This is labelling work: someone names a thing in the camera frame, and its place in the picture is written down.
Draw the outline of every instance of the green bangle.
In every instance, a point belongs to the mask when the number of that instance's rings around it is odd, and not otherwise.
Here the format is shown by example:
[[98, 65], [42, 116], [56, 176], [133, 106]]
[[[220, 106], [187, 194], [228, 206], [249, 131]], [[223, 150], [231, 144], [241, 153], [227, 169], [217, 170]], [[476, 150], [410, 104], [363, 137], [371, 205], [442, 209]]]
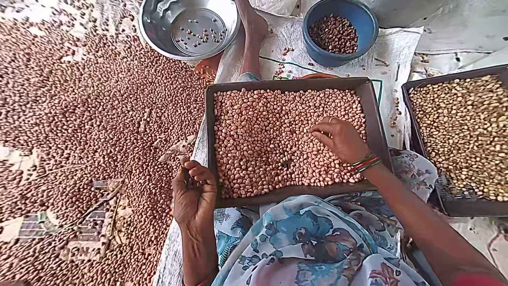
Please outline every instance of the green bangle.
[[367, 156], [367, 158], [362, 159], [362, 160], [360, 160], [360, 161], [358, 161], [356, 163], [353, 163], [353, 164], [351, 164], [351, 166], [356, 166], [356, 165], [358, 165], [360, 163], [363, 163], [363, 162], [365, 162], [365, 161], [367, 161], [369, 159], [372, 159], [372, 157], [374, 157], [374, 154], [370, 153], [369, 156]]
[[368, 165], [368, 166], [366, 166], [364, 168], [361, 168], [360, 170], [358, 170], [358, 173], [361, 172], [361, 171], [365, 171], [366, 169], [368, 169], [368, 168], [370, 168], [370, 167], [372, 167], [372, 166], [374, 166], [376, 164], [379, 164], [380, 162], [381, 162], [381, 159], [379, 159], [378, 161], [376, 161], [376, 162], [374, 162], [374, 163], [372, 163], [372, 164], [370, 164], [370, 165]]

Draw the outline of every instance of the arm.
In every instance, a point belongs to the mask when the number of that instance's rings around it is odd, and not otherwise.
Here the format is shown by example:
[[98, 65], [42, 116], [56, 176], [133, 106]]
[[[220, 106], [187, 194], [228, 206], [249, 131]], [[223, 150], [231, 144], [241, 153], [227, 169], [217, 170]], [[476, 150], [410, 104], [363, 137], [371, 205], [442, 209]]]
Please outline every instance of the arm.
[[215, 179], [206, 167], [183, 158], [197, 187], [185, 184], [184, 169], [173, 180], [174, 217], [182, 233], [183, 281], [186, 286], [210, 285], [218, 273], [218, 256], [213, 230], [213, 209], [217, 196]]
[[[325, 118], [310, 131], [339, 159], [349, 164], [370, 153], [356, 129], [346, 121]], [[332, 138], [320, 131], [330, 133]], [[407, 190], [382, 164], [368, 168], [362, 174], [378, 188], [444, 286], [453, 285], [459, 273], [477, 273], [506, 283], [503, 275], [479, 251], [416, 194]]]

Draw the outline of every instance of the fingers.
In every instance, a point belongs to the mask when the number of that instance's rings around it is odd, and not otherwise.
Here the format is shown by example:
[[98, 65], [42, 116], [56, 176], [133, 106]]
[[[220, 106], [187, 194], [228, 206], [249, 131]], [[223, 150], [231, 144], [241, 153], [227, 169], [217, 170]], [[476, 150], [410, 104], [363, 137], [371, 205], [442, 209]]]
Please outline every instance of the fingers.
[[189, 170], [189, 175], [195, 177], [203, 173], [204, 171], [208, 170], [207, 167], [203, 167], [201, 165], [197, 165], [196, 167]]
[[339, 119], [339, 118], [337, 118], [337, 117], [332, 117], [332, 118], [330, 118], [329, 122], [330, 122], [330, 123], [333, 123], [333, 124], [337, 124], [337, 123], [343, 123], [343, 122], [344, 122], [344, 120], [340, 120], [340, 119]]
[[199, 162], [189, 161], [185, 163], [185, 167], [189, 169], [189, 175], [194, 177], [196, 181], [206, 181], [210, 185], [215, 185], [215, 178], [205, 166], [202, 166]]
[[332, 144], [333, 144], [332, 139], [330, 139], [328, 136], [326, 136], [324, 134], [321, 134], [321, 133], [319, 133], [317, 131], [314, 131], [312, 133], [312, 136], [316, 137], [319, 140], [319, 142], [325, 144], [328, 147], [331, 147]]
[[201, 166], [201, 164], [198, 161], [187, 161], [183, 164], [187, 169], [192, 170], [197, 166]]
[[215, 185], [215, 178], [212, 172], [208, 168], [205, 168], [204, 172], [194, 177], [194, 180], [203, 182], [205, 181], [209, 185]]
[[334, 124], [331, 124], [331, 123], [327, 123], [327, 122], [321, 122], [319, 124], [316, 124], [314, 126], [312, 126], [310, 129], [309, 129], [309, 132], [328, 132], [330, 134], [332, 134], [332, 131], [334, 130]]
[[180, 157], [180, 163], [185, 166], [185, 163], [189, 162], [189, 158], [187, 156]]
[[185, 176], [183, 175], [183, 168], [180, 168], [180, 171], [178, 171], [178, 174], [176, 174], [175, 178], [171, 182], [171, 185], [173, 187], [173, 192], [175, 194], [187, 190], [187, 187], [185, 186]]
[[332, 119], [331, 116], [326, 116], [325, 118], [323, 118], [323, 120], [321, 120], [321, 122], [326, 122], [326, 123], [330, 123], [330, 120]]

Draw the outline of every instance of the stainless steel bowl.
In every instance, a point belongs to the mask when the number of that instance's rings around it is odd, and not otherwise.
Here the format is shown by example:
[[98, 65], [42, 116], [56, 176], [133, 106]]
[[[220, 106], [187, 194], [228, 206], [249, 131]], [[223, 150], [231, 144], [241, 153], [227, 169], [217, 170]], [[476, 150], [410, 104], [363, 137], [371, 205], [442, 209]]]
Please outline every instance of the stainless steel bowl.
[[183, 61], [202, 60], [233, 41], [240, 15], [232, 0], [143, 0], [139, 26], [159, 53]]

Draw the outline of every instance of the bare foot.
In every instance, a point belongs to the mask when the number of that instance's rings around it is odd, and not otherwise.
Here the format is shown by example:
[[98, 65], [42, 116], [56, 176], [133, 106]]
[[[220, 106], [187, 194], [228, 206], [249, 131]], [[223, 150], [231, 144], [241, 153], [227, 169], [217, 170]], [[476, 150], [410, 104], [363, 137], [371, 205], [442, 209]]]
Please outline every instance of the bare foot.
[[265, 18], [256, 13], [249, 0], [235, 0], [235, 2], [245, 28], [245, 37], [261, 43], [268, 33], [268, 23]]

